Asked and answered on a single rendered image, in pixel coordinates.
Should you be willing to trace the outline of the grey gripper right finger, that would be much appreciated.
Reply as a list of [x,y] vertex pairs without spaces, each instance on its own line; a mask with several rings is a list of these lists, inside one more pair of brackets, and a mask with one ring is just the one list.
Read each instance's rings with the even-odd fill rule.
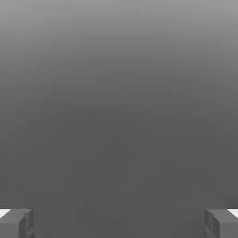
[[205,238],[238,238],[238,209],[206,209]]

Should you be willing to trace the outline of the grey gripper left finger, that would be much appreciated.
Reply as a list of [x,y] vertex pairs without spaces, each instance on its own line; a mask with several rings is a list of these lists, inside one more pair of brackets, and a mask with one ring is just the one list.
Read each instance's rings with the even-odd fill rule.
[[35,238],[34,210],[0,209],[0,238]]

